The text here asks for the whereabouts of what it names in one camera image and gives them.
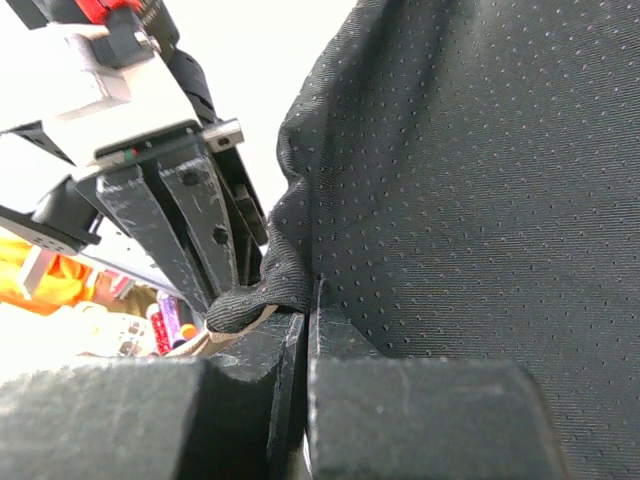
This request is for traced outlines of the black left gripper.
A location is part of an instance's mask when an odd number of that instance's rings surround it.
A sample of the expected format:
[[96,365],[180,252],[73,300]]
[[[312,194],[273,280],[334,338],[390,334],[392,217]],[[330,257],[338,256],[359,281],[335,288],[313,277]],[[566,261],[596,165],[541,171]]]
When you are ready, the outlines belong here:
[[[264,212],[236,148],[243,141],[239,123],[217,119],[205,126],[221,133],[210,148],[211,161],[230,191],[234,209],[262,246],[267,243]],[[103,154],[127,150],[128,160],[135,163],[140,154],[186,137],[189,130],[199,128],[193,122],[165,128],[105,148]],[[97,229],[104,219],[126,230],[187,304],[203,314],[213,298],[239,283],[229,214],[211,161],[160,161],[159,171],[155,166],[134,165],[101,174],[96,179],[96,194],[93,180],[76,179],[72,182],[76,192],[70,196],[89,212],[89,221],[76,230],[62,230],[85,246],[101,242]]]

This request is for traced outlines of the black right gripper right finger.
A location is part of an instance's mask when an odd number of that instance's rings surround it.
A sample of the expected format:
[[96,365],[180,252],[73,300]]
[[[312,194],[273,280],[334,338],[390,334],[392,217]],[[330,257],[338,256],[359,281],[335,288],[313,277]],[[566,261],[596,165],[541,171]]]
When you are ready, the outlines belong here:
[[316,479],[566,479],[533,377],[502,360],[392,359],[324,279],[309,316],[307,436]]

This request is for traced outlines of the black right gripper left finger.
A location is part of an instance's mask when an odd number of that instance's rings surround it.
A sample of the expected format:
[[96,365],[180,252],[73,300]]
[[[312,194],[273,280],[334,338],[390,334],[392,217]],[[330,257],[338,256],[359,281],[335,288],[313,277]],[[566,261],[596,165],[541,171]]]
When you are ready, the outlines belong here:
[[277,313],[207,359],[1,355],[5,479],[290,479],[305,318]]

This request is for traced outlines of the tan black pet tent fabric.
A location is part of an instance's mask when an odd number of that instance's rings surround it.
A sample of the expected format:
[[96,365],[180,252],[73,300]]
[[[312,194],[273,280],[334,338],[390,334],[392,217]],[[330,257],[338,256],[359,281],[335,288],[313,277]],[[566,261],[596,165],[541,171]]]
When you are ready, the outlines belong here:
[[638,477],[637,2],[361,1],[278,159],[260,281],[212,330],[322,277],[384,353],[526,366],[578,478]]

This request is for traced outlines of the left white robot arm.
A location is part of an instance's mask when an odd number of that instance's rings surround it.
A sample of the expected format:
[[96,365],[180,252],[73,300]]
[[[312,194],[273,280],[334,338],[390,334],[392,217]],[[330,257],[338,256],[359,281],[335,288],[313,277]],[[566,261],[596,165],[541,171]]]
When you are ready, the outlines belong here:
[[204,313],[259,275],[264,213],[198,62],[160,1],[14,1],[24,30],[1,38],[1,130],[65,175],[1,157],[1,198],[37,183],[1,224],[81,255]]

